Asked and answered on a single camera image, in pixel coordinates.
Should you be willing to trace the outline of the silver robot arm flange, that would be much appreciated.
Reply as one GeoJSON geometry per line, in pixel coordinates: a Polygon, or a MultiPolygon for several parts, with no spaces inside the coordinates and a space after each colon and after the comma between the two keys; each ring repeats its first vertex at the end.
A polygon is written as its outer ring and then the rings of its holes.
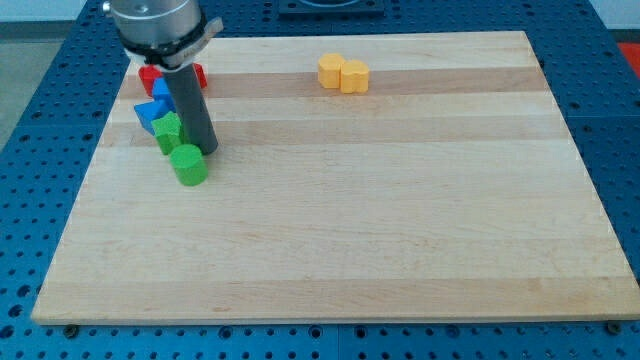
{"type": "Polygon", "coordinates": [[[163,72],[192,64],[224,29],[222,19],[209,20],[197,0],[109,0],[102,11],[131,60],[163,72]]]}

